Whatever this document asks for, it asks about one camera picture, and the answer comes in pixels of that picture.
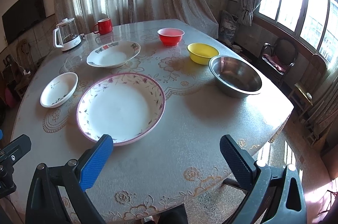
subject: floor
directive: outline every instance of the floor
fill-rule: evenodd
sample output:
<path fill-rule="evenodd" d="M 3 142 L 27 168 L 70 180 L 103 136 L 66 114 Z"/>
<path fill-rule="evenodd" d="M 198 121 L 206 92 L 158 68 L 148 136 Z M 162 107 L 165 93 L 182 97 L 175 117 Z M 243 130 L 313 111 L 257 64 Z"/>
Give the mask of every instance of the floor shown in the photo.
<path fill-rule="evenodd" d="M 19 106 L 9 110 L 0 126 L 4 134 L 0 147 L 10 141 L 18 108 Z M 307 223 L 318 223 L 325 216 L 325 213 L 320 212 L 330 208 L 331 195 L 327 190 L 337 191 L 337 186 L 335 181 L 330 180 L 319 153 L 312 150 L 303 140 L 302 136 L 306 131 L 297 121 L 293 122 L 296 119 L 297 115 L 293 113 L 276 141 L 272 144 L 266 143 L 254 158 L 264 160 L 270 166 L 285 167 L 288 163 L 296 165 L 307 204 Z M 243 198 L 244 194 L 240 190 L 217 185 L 185 204 L 189 223 L 222 223 L 236 210 Z"/>

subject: stainless steel bowl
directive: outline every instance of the stainless steel bowl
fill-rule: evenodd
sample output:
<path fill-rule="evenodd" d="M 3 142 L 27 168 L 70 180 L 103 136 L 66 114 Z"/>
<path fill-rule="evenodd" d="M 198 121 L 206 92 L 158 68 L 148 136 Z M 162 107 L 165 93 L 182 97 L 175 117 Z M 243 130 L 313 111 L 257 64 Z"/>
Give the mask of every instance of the stainless steel bowl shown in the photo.
<path fill-rule="evenodd" d="M 210 59 L 209 68 L 215 76 L 216 85 L 230 97 L 244 98 L 260 93 L 262 79 L 244 61 L 220 55 Z"/>

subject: red cushion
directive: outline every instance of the red cushion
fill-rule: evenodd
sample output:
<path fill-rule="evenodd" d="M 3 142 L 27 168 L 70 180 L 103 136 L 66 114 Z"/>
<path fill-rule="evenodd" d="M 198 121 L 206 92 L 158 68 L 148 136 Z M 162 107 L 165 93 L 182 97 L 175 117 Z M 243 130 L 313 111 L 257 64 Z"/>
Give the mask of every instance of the red cushion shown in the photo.
<path fill-rule="evenodd" d="M 263 54 L 263 57 L 269 61 L 270 64 L 272 64 L 278 71 L 285 72 L 288 68 L 286 65 L 283 65 L 281 61 L 278 59 L 278 57 L 270 56 L 268 54 Z"/>

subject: red plastic bowl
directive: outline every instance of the red plastic bowl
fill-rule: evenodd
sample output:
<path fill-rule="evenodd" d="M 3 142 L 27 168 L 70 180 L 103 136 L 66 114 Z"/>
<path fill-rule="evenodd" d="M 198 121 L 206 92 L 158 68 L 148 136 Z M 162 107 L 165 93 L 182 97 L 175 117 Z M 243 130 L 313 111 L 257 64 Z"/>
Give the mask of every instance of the red plastic bowl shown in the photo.
<path fill-rule="evenodd" d="M 159 39 L 167 47 L 175 47 L 181 41 L 184 31 L 177 28 L 163 28 L 158 30 Z"/>

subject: scalloped plate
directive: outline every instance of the scalloped plate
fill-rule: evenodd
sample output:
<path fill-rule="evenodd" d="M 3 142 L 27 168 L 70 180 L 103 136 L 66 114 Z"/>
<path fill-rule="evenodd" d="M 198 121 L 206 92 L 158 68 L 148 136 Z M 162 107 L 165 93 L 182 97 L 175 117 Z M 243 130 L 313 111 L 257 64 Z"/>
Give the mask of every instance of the scalloped plate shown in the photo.
<path fill-rule="evenodd" d="M 138 73 L 110 75 L 82 96 L 77 125 L 92 141 L 109 134 L 114 146 L 123 146 L 149 133 L 161 119 L 164 107 L 164 92 L 152 78 Z"/>
<path fill-rule="evenodd" d="M 133 41 L 115 41 L 94 49 L 87 57 L 92 67 L 115 68 L 124 65 L 141 51 L 141 46 Z"/>

